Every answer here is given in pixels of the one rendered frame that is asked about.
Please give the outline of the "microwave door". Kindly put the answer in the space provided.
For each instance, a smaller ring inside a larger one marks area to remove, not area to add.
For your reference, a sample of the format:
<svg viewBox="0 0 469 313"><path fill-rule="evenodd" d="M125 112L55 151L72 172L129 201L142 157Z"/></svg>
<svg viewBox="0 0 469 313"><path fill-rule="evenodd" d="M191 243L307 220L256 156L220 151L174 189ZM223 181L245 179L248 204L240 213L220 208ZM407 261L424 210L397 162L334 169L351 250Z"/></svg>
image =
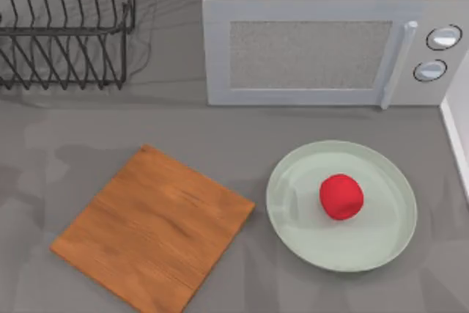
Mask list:
<svg viewBox="0 0 469 313"><path fill-rule="evenodd" d="M403 48L406 19L373 1L206 1L208 101L376 106Z"/></svg>

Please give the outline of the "pale green plate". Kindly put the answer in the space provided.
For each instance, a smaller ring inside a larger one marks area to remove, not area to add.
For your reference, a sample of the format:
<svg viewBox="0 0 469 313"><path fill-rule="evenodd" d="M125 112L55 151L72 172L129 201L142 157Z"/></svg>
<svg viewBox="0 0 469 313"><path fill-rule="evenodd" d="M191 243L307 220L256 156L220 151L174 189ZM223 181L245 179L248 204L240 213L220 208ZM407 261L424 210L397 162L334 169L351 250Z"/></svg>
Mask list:
<svg viewBox="0 0 469 313"><path fill-rule="evenodd" d="M347 220L332 219L320 204L320 186L345 174L358 182L364 204ZM270 223L302 260L326 270L357 273L397 258L418 222L415 193L401 170L362 144L325 140L285 155L266 188Z"/></svg>

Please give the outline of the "wooden cutting board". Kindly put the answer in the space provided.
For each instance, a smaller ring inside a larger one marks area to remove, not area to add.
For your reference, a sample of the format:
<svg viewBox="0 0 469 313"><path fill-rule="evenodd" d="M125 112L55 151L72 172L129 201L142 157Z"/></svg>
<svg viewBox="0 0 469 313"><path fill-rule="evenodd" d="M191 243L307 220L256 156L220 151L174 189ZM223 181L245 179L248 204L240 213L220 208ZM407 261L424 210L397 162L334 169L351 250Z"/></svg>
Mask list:
<svg viewBox="0 0 469 313"><path fill-rule="evenodd" d="M183 313L254 207L145 144L51 251L140 313Z"/></svg>

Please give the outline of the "red apple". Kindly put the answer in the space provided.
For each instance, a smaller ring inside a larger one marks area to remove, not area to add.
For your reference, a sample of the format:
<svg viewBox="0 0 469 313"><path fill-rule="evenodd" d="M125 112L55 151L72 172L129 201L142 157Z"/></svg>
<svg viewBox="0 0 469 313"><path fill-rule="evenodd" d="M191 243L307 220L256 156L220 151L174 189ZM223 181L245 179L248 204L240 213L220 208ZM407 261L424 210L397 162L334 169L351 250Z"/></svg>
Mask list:
<svg viewBox="0 0 469 313"><path fill-rule="evenodd" d="M336 221L356 216L364 203L360 185L346 174L334 174L325 179L320 185L319 198L325 213Z"/></svg>

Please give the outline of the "small microwave knob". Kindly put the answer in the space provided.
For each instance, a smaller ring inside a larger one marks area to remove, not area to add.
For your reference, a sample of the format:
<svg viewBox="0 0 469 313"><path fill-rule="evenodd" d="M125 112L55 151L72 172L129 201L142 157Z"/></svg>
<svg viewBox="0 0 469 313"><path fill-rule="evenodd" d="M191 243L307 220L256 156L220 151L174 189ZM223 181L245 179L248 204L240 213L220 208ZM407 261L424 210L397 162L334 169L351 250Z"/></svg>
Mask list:
<svg viewBox="0 0 469 313"><path fill-rule="evenodd" d="M447 71L447 64L440 59L422 62L413 71L414 78L420 82L431 82L443 77Z"/></svg>

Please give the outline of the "large microwave knob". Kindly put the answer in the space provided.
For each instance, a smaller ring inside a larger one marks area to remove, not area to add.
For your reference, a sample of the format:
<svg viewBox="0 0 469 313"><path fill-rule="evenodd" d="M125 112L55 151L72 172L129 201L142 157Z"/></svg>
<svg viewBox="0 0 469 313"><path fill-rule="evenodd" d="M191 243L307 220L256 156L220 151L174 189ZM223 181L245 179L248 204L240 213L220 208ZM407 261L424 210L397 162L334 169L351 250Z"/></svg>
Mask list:
<svg viewBox="0 0 469 313"><path fill-rule="evenodd" d="M433 29L426 37L426 45L433 51L453 48L462 39L462 30L454 24Z"/></svg>

